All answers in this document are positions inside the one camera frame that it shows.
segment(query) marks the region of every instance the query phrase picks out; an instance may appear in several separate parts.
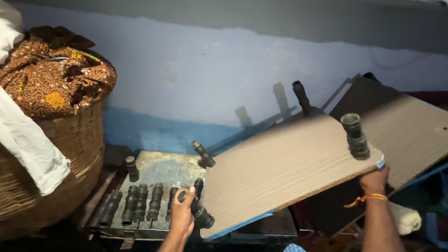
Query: white cloth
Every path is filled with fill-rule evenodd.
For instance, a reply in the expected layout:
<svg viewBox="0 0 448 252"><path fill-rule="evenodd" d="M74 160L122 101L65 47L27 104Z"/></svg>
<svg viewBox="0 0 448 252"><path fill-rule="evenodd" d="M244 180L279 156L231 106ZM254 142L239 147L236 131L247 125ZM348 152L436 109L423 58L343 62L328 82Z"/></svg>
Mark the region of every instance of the white cloth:
<svg viewBox="0 0 448 252"><path fill-rule="evenodd" d="M70 160L0 87L0 143L26 168L42 196L70 173Z"/></svg>
<svg viewBox="0 0 448 252"><path fill-rule="evenodd" d="M23 21L20 12L0 0L0 64L8 58L8 51L14 44L23 39L22 32Z"/></svg>
<svg viewBox="0 0 448 252"><path fill-rule="evenodd" d="M419 230L422 226L422 218L416 210L392 202L389 202L389 208L400 235L410 234L412 231Z"/></svg>

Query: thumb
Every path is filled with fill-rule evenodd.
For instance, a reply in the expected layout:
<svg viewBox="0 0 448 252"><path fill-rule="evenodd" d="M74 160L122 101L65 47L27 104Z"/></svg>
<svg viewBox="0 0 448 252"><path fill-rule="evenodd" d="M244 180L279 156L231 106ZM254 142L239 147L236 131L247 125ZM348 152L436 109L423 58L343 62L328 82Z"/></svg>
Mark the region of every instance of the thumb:
<svg viewBox="0 0 448 252"><path fill-rule="evenodd" d="M184 200L184 204L186 206L188 206L188 207L191 205L191 202L193 202L193 199L194 199L194 196L195 196L194 192L195 192L195 188L194 187L190 187L190 191L187 192L187 195L186 195L185 200Z"/></svg>

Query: wicker basket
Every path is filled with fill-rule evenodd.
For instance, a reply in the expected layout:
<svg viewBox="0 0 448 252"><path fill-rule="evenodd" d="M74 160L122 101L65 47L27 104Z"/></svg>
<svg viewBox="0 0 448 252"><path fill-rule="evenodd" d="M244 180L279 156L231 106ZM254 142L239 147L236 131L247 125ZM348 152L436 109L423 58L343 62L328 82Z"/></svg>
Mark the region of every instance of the wicker basket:
<svg viewBox="0 0 448 252"><path fill-rule="evenodd" d="M101 171L101 104L37 124L72 161L71 172L53 193L42 197L25 168L0 144L0 240L32 234L67 216L87 197Z"/></svg>

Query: grey wall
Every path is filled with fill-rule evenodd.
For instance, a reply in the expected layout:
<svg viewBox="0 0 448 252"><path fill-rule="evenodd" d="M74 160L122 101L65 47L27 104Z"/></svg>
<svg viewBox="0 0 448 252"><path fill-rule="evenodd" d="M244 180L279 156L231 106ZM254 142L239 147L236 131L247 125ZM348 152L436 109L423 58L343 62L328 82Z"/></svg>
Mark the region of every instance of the grey wall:
<svg viewBox="0 0 448 252"><path fill-rule="evenodd" d="M195 138L213 145L267 118L296 113L295 80L318 107L347 78L368 71L403 91L448 89L448 13L442 8L359 0L13 5L28 27L62 25L97 44L94 50L118 72L105 109L106 138L136 148L188 152ZM127 120L138 129L123 124L131 114ZM159 119L168 121L154 123ZM205 126L196 132L185 122Z"/></svg>

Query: black cylindrical mold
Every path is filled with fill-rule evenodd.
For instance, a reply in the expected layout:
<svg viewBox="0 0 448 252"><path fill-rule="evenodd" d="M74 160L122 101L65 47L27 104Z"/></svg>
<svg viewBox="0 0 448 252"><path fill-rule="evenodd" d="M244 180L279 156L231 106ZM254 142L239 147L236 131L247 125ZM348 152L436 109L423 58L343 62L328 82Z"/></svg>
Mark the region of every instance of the black cylindrical mold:
<svg viewBox="0 0 448 252"><path fill-rule="evenodd" d="M169 201L168 201L168 207L167 207L167 216L165 217L166 221L171 220L171 212L172 212L172 208L171 208L171 204L174 200L174 196L176 195L176 192L179 190L179 188L177 187L173 187L171 188L171 190L169 190Z"/></svg>
<svg viewBox="0 0 448 252"><path fill-rule="evenodd" d="M213 160L213 158L208 154L207 150L202 146L202 144L198 141L193 141L191 143L191 147L193 147L194 151L197 152L201 156L201 160L198 161L198 164L206 168L213 167L216 162Z"/></svg>
<svg viewBox="0 0 448 252"><path fill-rule="evenodd" d="M197 178L194 182L194 188L199 201L201 199L202 189L204 188L204 180L202 178Z"/></svg>
<svg viewBox="0 0 448 252"><path fill-rule="evenodd" d="M126 168L128 169L130 182L137 182L140 176L137 166L135 165L135 157L134 156L126 157L125 163Z"/></svg>
<svg viewBox="0 0 448 252"><path fill-rule="evenodd" d="M123 226L131 225L134 216L135 206L137 203L137 186L130 186L128 196L126 197L126 205L121 215L121 224Z"/></svg>
<svg viewBox="0 0 448 252"><path fill-rule="evenodd" d="M347 142L352 156L358 160L368 159L370 150L367 138L361 129L361 117L355 113L348 113L340 118L340 122L347 132Z"/></svg>
<svg viewBox="0 0 448 252"><path fill-rule="evenodd" d="M152 189L152 197L149 202L148 214L146 215L146 220L151 219L156 222L159 216L160 202L162 201L162 195L164 193L164 186L162 183L156 183Z"/></svg>
<svg viewBox="0 0 448 252"><path fill-rule="evenodd" d="M305 93L305 87L300 81L295 81L293 83L293 91L299 100L299 104L302 107L302 111L305 115L311 115L313 113L313 107L310 105L310 100Z"/></svg>
<svg viewBox="0 0 448 252"><path fill-rule="evenodd" d="M100 227L99 227L99 217L104 213L104 210L106 209L110 198L111 198L111 194L109 193L109 194L106 195L106 197L104 198L103 202L99 206L98 210L96 211L95 216L90 221L90 225L89 225L90 231L98 232L100 230Z"/></svg>
<svg viewBox="0 0 448 252"><path fill-rule="evenodd" d="M104 210L103 214L99 217L99 227L105 228L109 227L112 223L113 216L118 209L118 204L120 203L123 193L119 190L114 190L111 194L111 198Z"/></svg>
<svg viewBox="0 0 448 252"><path fill-rule="evenodd" d="M182 191L177 196L179 202L184 202L186 198L186 192ZM191 214L196 220L196 224L200 228L211 228L215 223L215 218L207 212L204 206L202 206L196 199L193 199L190 205Z"/></svg>
<svg viewBox="0 0 448 252"><path fill-rule="evenodd" d="M135 211L133 216L133 221L144 221L145 220L145 210L146 210L146 200L148 198L148 186L146 184L140 184L137 190L137 202L135 204Z"/></svg>

